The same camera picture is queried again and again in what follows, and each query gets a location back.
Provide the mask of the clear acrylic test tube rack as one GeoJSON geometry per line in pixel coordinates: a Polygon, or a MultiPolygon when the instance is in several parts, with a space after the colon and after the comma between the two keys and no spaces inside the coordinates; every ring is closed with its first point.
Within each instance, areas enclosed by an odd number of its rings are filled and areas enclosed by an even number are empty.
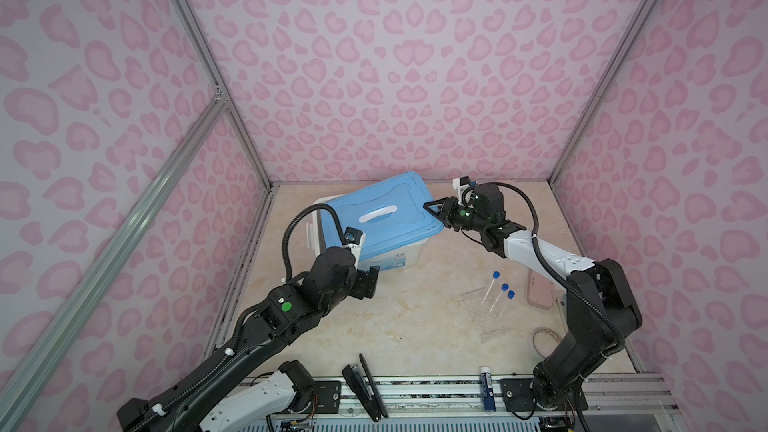
{"type": "Polygon", "coordinates": [[[489,311],[499,290],[500,287],[494,288],[485,302],[483,302],[482,299],[486,292],[486,288],[474,289],[459,296],[460,302],[468,313],[474,330],[477,332],[482,343],[499,339],[511,331],[510,327],[503,321],[503,319],[500,324],[496,324],[496,316],[504,305],[506,296],[499,301],[493,312],[489,311]]]}

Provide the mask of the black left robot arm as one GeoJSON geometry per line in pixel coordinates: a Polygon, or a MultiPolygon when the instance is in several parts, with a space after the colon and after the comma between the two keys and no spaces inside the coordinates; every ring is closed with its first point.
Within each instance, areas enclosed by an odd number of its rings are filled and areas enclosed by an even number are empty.
{"type": "Polygon", "coordinates": [[[125,431],[236,431],[259,416],[315,404],[315,381],[297,360],[280,365],[257,386],[235,389],[256,368],[319,325],[346,298],[370,299],[380,269],[360,269],[351,247],[330,247],[302,273],[236,319],[229,338],[177,384],[146,400],[133,398],[117,412],[125,431]]]}

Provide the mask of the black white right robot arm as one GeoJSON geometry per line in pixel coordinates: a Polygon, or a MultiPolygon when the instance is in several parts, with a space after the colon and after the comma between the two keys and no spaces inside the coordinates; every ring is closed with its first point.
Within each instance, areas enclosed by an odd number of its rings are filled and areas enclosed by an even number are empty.
{"type": "Polygon", "coordinates": [[[476,183],[461,177],[450,197],[424,203],[444,227],[475,232],[484,249],[552,279],[565,292],[567,332],[533,370],[533,404],[553,410],[581,405],[585,380],[623,351],[643,316],[622,266],[568,252],[540,236],[532,199],[507,183],[476,183]]]}

